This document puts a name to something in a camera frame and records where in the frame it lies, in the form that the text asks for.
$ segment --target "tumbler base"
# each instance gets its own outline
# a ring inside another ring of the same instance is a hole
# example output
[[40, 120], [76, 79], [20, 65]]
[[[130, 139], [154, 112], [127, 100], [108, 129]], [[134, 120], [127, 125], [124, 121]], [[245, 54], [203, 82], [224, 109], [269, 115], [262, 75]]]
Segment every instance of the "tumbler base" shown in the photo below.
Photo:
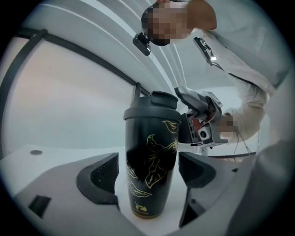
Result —
[[160, 214], [162, 214], [162, 213], [159, 213], [159, 214], [156, 214], [156, 215], [153, 215], [153, 216], [142, 216], [142, 215], [138, 214], [137, 212], [135, 212], [134, 210], [132, 210], [132, 212], [137, 217], [142, 218], [142, 219], [154, 219], [154, 218], [158, 217]]

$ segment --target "white sleeve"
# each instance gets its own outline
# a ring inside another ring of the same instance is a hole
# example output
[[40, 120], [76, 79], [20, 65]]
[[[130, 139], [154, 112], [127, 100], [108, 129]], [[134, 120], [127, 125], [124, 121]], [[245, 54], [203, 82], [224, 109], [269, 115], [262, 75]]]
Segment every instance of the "white sleeve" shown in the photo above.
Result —
[[260, 122], [265, 115], [263, 106], [267, 102], [267, 94], [259, 87], [230, 77], [237, 87], [242, 104], [239, 108], [230, 108], [224, 113], [233, 117], [233, 125], [239, 133], [239, 138], [236, 132], [222, 132], [221, 137], [228, 139], [228, 143], [237, 143], [249, 139], [259, 131]]

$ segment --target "black partition frame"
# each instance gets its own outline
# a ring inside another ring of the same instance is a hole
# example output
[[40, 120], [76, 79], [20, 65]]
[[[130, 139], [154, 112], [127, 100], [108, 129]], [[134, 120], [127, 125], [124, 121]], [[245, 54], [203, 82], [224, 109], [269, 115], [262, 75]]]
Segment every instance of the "black partition frame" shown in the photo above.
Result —
[[[19, 53], [16, 55], [14, 60], [12, 61], [11, 65], [9, 66], [2, 84], [0, 85], [0, 160], [4, 158], [3, 154], [3, 148], [2, 148], [2, 123], [3, 123], [3, 117], [4, 117], [4, 109], [5, 104], [7, 101], [7, 97], [9, 95], [9, 91], [11, 89], [11, 86], [13, 84], [13, 80], [17, 73], [19, 72], [21, 66], [27, 59], [27, 57], [30, 55], [32, 50], [42, 41], [46, 40], [48, 42], [54, 43], [56, 45], [59, 45], [61, 47], [64, 47], [68, 50], [71, 50], [83, 57], [86, 57], [87, 59], [101, 65], [102, 67], [108, 69], [109, 71], [113, 72], [120, 78], [124, 79], [126, 82], [131, 84], [132, 86], [136, 86], [137, 82], [134, 81], [132, 78], [130, 78], [128, 75], [123, 73], [121, 70], [119, 70], [117, 67], [113, 66], [103, 58], [99, 57], [98, 55], [90, 52], [89, 50], [72, 43], [68, 40], [65, 40], [61, 37], [49, 34], [46, 29], [42, 30], [36, 30], [36, 29], [30, 29], [30, 28], [20, 28], [19, 31], [14, 35], [15, 37], [19, 38], [25, 38], [29, 39], [29, 41], [24, 45], [24, 47], [19, 51]], [[148, 96], [149, 92], [144, 89], [141, 86], [140, 92], [144, 96]]]

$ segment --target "camera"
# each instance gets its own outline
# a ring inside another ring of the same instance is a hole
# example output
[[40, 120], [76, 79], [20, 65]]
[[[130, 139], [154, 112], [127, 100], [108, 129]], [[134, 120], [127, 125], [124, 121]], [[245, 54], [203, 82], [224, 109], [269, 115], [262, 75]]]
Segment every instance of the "camera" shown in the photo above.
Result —
[[135, 35], [132, 42], [144, 55], [149, 56], [151, 54], [149, 40], [143, 33]]

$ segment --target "neck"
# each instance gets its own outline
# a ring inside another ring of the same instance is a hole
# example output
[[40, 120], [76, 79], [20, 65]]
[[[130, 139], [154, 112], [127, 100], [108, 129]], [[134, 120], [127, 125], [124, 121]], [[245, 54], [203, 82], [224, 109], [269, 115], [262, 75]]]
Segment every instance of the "neck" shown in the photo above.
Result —
[[217, 27], [215, 11], [204, 0], [191, 0], [188, 3], [187, 18], [192, 28], [214, 30]]

